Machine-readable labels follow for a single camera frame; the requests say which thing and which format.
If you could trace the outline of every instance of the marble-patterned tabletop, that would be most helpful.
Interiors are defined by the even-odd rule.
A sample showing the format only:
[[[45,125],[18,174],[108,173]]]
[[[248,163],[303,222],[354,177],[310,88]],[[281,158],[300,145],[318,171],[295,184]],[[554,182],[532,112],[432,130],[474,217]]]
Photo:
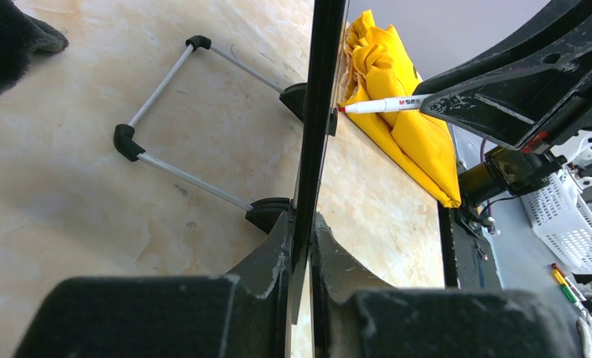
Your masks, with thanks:
[[[84,275],[226,272],[264,239],[244,213],[113,147],[194,34],[276,81],[306,78],[313,1],[18,0],[70,46],[0,95],[0,357],[41,300]],[[137,127],[147,150],[247,201],[292,196],[302,124],[263,83],[197,51]],[[442,287],[436,202],[346,117],[318,209],[395,286]],[[311,355],[309,288],[293,330]]]

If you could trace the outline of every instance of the black cloth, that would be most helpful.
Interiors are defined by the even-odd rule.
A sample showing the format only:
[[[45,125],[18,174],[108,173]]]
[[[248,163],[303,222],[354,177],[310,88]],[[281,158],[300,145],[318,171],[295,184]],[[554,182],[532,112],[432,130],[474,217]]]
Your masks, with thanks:
[[[68,44],[50,25],[25,15],[11,0],[0,0],[0,93],[26,73],[34,52],[57,53]]]

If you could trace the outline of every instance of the white plastic basket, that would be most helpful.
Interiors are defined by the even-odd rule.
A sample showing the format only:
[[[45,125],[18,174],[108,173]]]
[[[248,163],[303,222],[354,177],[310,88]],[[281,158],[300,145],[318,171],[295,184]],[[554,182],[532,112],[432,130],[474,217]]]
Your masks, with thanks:
[[[592,212],[566,172],[521,197],[533,232],[575,274],[592,274]]]

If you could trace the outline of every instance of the folded yellow fabric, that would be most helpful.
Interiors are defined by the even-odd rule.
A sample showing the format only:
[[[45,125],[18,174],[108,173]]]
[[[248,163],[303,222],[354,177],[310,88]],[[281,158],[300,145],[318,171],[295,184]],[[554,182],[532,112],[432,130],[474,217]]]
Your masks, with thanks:
[[[411,95],[421,82],[393,26],[375,26],[370,10],[348,28],[347,85],[340,105]],[[456,153],[445,122],[418,110],[350,113],[390,158],[445,207],[461,205]]]

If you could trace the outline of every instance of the screw hole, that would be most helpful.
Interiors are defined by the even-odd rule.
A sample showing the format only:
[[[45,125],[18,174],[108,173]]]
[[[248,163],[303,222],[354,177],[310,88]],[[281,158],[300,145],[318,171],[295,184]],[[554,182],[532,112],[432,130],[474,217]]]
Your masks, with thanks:
[[[548,63],[548,64],[552,64],[552,63],[557,63],[557,61],[559,61],[559,58],[561,57],[560,54],[550,54],[548,56],[546,56],[544,58],[544,63]]]

